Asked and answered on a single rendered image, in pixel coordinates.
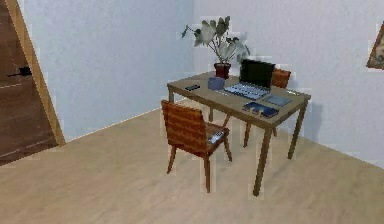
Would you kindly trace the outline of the brown wooden room door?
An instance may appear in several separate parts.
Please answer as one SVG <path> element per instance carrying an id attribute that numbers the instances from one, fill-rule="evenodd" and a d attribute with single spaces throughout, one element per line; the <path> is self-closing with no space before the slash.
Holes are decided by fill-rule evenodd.
<path id="1" fill-rule="evenodd" d="M 19 3 L 0 0 L 0 166 L 65 143 Z"/>

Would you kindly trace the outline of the framed wall picture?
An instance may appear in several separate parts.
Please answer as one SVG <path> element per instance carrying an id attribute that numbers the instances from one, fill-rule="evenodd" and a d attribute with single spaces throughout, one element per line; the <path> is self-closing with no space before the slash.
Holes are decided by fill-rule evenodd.
<path id="1" fill-rule="evenodd" d="M 384 70 L 384 21 L 378 31 L 375 43 L 366 63 L 366 67 Z"/>

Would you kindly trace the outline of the brown wooden table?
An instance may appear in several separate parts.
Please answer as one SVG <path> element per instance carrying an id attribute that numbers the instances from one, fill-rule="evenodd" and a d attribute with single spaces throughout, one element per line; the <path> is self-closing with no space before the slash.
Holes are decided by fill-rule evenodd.
<path id="1" fill-rule="evenodd" d="M 173 102 L 174 94 L 179 94 L 183 97 L 189 98 L 193 101 L 208 106 L 210 108 L 210 112 L 218 110 L 242 121 L 249 122 L 250 124 L 262 128 L 264 130 L 264 137 L 259 156 L 257 174 L 253 188 L 253 195 L 258 196 L 262 187 L 262 179 L 267 161 L 267 155 L 272 136 L 272 129 L 279 126 L 296 111 L 299 111 L 296 126 L 294 129 L 294 134 L 292 136 L 290 148 L 287 155 L 287 158 L 291 159 L 295 152 L 297 139 L 304 120 L 306 108 L 309 100 L 311 99 L 311 96 L 309 94 L 272 86 L 272 94 L 288 98 L 291 100 L 291 102 L 285 105 L 284 107 L 280 107 L 279 113 L 274 117 L 264 118 L 260 115 L 255 115 L 251 112 L 246 112 L 243 110 L 243 105 L 249 102 L 248 99 L 228 93 L 226 91 L 209 90 L 208 79 L 210 77 L 213 77 L 214 75 L 215 73 L 211 71 L 180 79 L 177 81 L 169 82 L 167 84 L 169 101 Z M 195 84 L 200 85 L 200 88 L 193 91 L 185 90 L 185 87 Z"/>

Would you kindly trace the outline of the green house plant red pot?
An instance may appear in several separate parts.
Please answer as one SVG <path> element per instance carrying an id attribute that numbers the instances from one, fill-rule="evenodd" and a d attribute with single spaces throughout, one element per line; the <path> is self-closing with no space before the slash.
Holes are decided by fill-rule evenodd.
<path id="1" fill-rule="evenodd" d="M 229 35 L 230 22 L 230 16 L 219 17 L 217 20 L 202 20 L 200 28 L 193 29 L 186 25 L 181 33 L 184 38 L 191 32 L 195 47 L 205 46 L 214 52 L 217 57 L 217 62 L 213 65 L 215 76 L 223 79 L 229 78 L 233 59 L 241 64 L 250 54 L 248 46 L 239 37 Z"/>

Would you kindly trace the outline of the black laptop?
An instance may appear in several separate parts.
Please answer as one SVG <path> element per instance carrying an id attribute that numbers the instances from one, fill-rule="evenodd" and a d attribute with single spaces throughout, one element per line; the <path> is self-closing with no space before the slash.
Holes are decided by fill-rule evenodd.
<path id="1" fill-rule="evenodd" d="M 226 92 L 257 100 L 270 93 L 275 65 L 268 62 L 244 59 L 241 62 L 239 82 L 225 87 Z"/>

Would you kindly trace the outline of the grey object on chair seat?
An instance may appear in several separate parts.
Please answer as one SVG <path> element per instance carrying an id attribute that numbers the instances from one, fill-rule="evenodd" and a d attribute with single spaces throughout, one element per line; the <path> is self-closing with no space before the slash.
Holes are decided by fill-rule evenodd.
<path id="1" fill-rule="evenodd" d="M 220 131 L 220 132 L 216 132 L 212 137 L 211 139 L 209 140 L 209 142 L 211 144 L 215 144 L 221 137 L 224 136 L 224 132 L 223 131 Z"/>

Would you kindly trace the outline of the brown wooden chair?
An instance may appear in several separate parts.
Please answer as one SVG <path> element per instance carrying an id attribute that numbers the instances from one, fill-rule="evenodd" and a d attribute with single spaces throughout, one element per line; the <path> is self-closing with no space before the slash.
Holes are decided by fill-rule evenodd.
<path id="1" fill-rule="evenodd" d="M 206 191 L 211 191 L 210 156 L 224 145 L 228 160 L 232 161 L 229 148 L 228 136 L 230 130 L 225 126 L 219 126 L 206 122 L 200 109 L 172 103 L 167 100 L 161 101 L 167 142 L 171 146 L 171 153 L 167 173 L 170 173 L 176 157 L 177 150 L 200 157 L 204 161 Z M 224 132 L 215 144 L 209 140 L 216 132 Z"/>
<path id="2" fill-rule="evenodd" d="M 291 76 L 290 71 L 286 71 L 282 69 L 274 69 L 274 72 L 272 74 L 271 84 L 279 88 L 286 88 L 288 86 L 290 76 Z M 251 130 L 251 124 L 247 123 L 245 126 L 245 133 L 244 133 L 244 141 L 243 141 L 244 147 L 248 145 L 250 130 Z"/>

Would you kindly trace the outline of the grey tablet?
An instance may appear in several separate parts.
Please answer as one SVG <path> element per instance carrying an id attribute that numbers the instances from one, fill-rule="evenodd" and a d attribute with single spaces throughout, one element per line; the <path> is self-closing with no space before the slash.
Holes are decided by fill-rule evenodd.
<path id="1" fill-rule="evenodd" d="M 285 106 L 285 105 L 287 105 L 288 103 L 291 102 L 291 100 L 288 99 L 288 98 L 276 96 L 276 95 L 273 95 L 273 94 L 266 96 L 263 99 L 263 101 L 271 103 L 271 104 L 274 104 L 274 105 L 277 105 L 277 106 L 280 106 L 280 107 L 283 107 L 283 106 Z"/>

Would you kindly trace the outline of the dark blue book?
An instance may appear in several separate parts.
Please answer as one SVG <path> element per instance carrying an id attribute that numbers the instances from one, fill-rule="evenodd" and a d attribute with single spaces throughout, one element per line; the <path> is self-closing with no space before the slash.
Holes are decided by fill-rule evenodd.
<path id="1" fill-rule="evenodd" d="M 249 102 L 243 106 L 245 111 L 251 112 L 256 115 L 263 116 L 265 118 L 271 118 L 279 113 L 278 109 L 268 107 L 257 102 Z"/>

